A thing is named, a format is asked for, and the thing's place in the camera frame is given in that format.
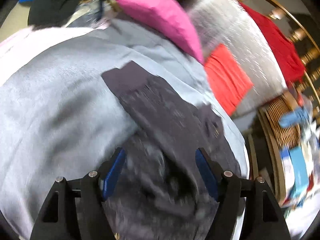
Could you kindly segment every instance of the woven basket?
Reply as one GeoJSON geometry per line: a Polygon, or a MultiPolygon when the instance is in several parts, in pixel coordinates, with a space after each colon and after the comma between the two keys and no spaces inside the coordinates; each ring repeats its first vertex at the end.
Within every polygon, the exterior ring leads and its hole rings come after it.
{"type": "Polygon", "coordinates": [[[279,125],[279,119],[290,111],[281,97],[276,98],[266,108],[266,116],[270,122],[279,149],[285,146],[291,149],[300,145],[300,127],[298,124],[287,128],[281,128],[279,125]]]}

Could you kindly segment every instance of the metal bolt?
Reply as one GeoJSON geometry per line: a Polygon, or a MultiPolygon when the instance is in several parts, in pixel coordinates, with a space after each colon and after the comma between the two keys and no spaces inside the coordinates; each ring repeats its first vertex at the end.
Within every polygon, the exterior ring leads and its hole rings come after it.
{"type": "Polygon", "coordinates": [[[58,177],[56,178],[56,182],[60,183],[60,182],[62,182],[62,181],[63,181],[63,177],[62,177],[62,176],[58,176],[58,177]]]}
{"type": "Polygon", "coordinates": [[[231,171],[225,171],[223,174],[226,177],[232,177],[232,175],[233,175],[233,173],[231,171]]]}
{"type": "Polygon", "coordinates": [[[257,177],[257,181],[260,183],[264,183],[265,179],[263,177],[257,177]]]}
{"type": "Polygon", "coordinates": [[[98,175],[97,171],[90,171],[89,172],[89,177],[91,177],[91,178],[93,178],[93,177],[95,177],[97,175],[98,175]]]}

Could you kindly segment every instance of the red garment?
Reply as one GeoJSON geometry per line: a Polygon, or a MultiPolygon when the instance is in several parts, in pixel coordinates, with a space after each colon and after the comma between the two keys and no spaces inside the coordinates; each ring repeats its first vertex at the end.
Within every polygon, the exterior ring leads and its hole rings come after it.
{"type": "Polygon", "coordinates": [[[300,80],[304,74],[305,67],[301,62],[295,47],[279,30],[279,28],[264,15],[252,10],[250,7],[240,3],[250,17],[260,28],[266,38],[279,67],[287,83],[300,80]]]}
{"type": "Polygon", "coordinates": [[[250,78],[223,44],[211,52],[204,69],[217,101],[231,115],[253,86],[250,78]]]}

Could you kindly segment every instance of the floor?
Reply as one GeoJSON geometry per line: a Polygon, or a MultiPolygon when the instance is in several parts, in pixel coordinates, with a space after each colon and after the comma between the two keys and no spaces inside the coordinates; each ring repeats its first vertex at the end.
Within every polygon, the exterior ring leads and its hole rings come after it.
{"type": "MultiPolygon", "coordinates": [[[[277,0],[281,5],[283,5],[291,13],[304,13],[309,14],[308,9],[302,3],[301,0],[277,0]]],[[[262,13],[269,14],[273,7],[264,0],[248,0],[245,2],[252,9],[262,13]]],[[[4,24],[0,28],[0,42],[10,37],[12,34],[20,29],[27,27],[29,14],[29,7],[17,4],[8,17],[6,18],[4,24]]],[[[288,20],[283,18],[278,20],[276,24],[279,26],[281,31],[285,36],[288,36],[291,32],[291,28],[288,24],[288,20]]]]}

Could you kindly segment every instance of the blue gripper pad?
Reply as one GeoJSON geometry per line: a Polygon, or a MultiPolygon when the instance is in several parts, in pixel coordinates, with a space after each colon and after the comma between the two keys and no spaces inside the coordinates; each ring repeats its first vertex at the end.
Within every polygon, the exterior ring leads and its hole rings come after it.
{"type": "Polygon", "coordinates": [[[202,152],[199,149],[196,150],[196,165],[210,197],[213,197],[216,201],[218,201],[217,179],[211,172],[207,160],[204,158],[202,152]]]}
{"type": "Polygon", "coordinates": [[[122,167],[125,163],[125,159],[125,151],[121,149],[109,173],[107,174],[105,179],[101,181],[100,189],[102,192],[102,198],[104,200],[107,200],[108,197],[112,196],[118,182],[122,167]]]}

